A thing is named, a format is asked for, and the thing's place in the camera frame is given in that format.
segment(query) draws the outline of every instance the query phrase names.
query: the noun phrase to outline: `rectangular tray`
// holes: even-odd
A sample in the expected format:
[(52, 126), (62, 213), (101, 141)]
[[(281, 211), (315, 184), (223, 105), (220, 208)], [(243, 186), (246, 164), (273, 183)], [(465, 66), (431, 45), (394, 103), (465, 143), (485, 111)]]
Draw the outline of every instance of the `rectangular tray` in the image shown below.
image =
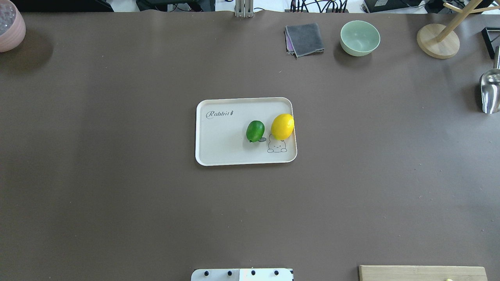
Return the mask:
[[(276, 116), (294, 115), (285, 97), (206, 99), (196, 107), (194, 155), (203, 166), (287, 163), (297, 157), (295, 129), (285, 140), (276, 140), (271, 124)], [(249, 142), (250, 122), (264, 124), (265, 142)]]

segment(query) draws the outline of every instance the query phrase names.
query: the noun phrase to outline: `yellow lemon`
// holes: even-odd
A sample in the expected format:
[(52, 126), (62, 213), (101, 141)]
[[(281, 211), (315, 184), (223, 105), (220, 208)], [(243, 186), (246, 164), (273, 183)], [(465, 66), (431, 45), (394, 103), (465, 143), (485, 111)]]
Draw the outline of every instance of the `yellow lemon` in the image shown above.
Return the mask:
[(288, 113), (280, 114), (276, 118), (271, 125), (271, 134), (272, 136), (282, 141), (292, 134), (294, 130), (295, 121), (294, 117)]

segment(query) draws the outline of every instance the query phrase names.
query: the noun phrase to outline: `lime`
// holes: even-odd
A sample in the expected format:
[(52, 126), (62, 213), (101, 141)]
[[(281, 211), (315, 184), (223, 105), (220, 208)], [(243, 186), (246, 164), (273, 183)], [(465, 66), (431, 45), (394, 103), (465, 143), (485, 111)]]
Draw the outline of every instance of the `lime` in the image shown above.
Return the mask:
[(246, 128), (246, 138), (251, 143), (258, 142), (264, 135), (264, 124), (259, 120), (254, 120)]
[(276, 118), (271, 125), (271, 134), (272, 136), (282, 141), (292, 134), (294, 130), (295, 121), (294, 117), (288, 113), (280, 114)]

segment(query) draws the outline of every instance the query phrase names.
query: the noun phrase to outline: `gray cloth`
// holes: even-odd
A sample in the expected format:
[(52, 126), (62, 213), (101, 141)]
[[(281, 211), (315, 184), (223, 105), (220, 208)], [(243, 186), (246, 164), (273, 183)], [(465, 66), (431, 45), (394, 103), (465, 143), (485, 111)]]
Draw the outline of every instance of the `gray cloth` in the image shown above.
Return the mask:
[(295, 53), (297, 58), (300, 58), (312, 53), (321, 53), (325, 50), (320, 27), (316, 22), (303, 25), (286, 25), (284, 29), (285, 37), (288, 36), (293, 48), (293, 51), (288, 50), (289, 54)]

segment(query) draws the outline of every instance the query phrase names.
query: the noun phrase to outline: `green lime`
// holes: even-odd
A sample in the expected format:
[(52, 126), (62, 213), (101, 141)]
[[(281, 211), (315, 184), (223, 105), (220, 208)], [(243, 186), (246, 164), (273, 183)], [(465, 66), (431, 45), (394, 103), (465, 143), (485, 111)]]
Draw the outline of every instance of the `green lime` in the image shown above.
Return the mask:
[(254, 120), (248, 124), (246, 128), (246, 138), (251, 143), (258, 142), (264, 135), (264, 124), (261, 121)]

